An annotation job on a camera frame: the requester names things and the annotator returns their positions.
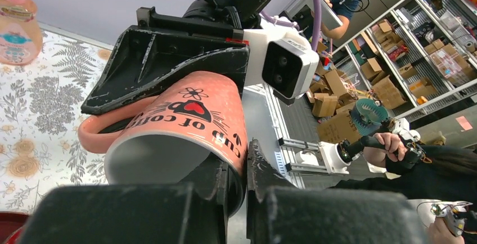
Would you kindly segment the operator left hand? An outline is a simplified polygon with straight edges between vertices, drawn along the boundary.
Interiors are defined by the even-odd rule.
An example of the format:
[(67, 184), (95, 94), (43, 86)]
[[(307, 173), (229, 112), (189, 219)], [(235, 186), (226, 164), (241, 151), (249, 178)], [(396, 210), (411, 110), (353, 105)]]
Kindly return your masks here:
[(447, 228), (443, 218), (435, 218), (427, 229), (427, 235), (432, 244), (464, 244), (462, 236), (455, 237)]

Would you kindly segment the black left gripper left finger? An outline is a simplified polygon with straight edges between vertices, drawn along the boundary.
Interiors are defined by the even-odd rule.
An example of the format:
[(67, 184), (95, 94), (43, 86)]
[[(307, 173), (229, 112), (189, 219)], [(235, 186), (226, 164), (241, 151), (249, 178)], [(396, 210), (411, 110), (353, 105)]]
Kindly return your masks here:
[(20, 243), (226, 243), (244, 181), (214, 155), (176, 184), (63, 186), (23, 226)]

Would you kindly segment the round red lacquer tray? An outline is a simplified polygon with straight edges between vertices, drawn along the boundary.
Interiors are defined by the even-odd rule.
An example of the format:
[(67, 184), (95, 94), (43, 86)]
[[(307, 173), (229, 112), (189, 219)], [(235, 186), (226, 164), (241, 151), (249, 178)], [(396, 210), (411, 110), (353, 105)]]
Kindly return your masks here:
[(1, 211), (1, 243), (5, 243), (29, 218), (29, 214)]

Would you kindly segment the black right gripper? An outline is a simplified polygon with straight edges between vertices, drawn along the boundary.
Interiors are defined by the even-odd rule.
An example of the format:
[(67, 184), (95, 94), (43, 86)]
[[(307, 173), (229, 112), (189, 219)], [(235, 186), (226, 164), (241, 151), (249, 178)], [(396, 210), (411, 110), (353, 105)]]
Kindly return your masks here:
[(270, 1), (195, 0), (181, 17), (139, 8), (138, 26), (118, 38), (81, 112), (102, 115), (159, 95), (194, 71), (222, 74), (242, 91), (250, 49), (226, 38), (258, 28)]

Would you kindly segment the operator right hand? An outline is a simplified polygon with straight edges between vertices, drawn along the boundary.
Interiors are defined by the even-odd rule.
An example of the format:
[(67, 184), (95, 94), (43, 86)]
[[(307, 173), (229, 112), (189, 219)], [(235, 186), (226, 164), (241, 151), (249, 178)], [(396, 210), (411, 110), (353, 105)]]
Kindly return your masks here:
[(384, 149), (365, 147), (363, 157), (367, 162), (373, 166), (385, 168), (386, 157), (392, 162), (404, 159), (407, 149), (398, 135), (393, 133), (375, 133), (373, 137), (384, 146)]

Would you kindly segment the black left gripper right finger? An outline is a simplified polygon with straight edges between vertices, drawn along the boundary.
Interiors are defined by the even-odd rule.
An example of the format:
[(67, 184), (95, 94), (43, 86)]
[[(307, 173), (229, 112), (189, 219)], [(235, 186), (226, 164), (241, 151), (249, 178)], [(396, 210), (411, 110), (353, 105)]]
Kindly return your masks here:
[(252, 243), (428, 243), (404, 196), (297, 188), (269, 164), (257, 139), (249, 143), (247, 187)]

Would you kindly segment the salmon pink patterned mug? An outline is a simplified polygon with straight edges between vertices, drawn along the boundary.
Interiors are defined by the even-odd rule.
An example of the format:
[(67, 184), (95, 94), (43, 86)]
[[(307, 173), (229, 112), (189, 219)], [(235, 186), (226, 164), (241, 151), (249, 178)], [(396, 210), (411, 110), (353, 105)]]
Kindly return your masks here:
[(105, 155), (109, 184), (177, 183), (216, 156), (236, 180), (229, 213), (244, 200), (244, 111), (237, 85), (224, 75), (195, 71), (158, 96), (90, 116), (78, 138), (88, 152)]

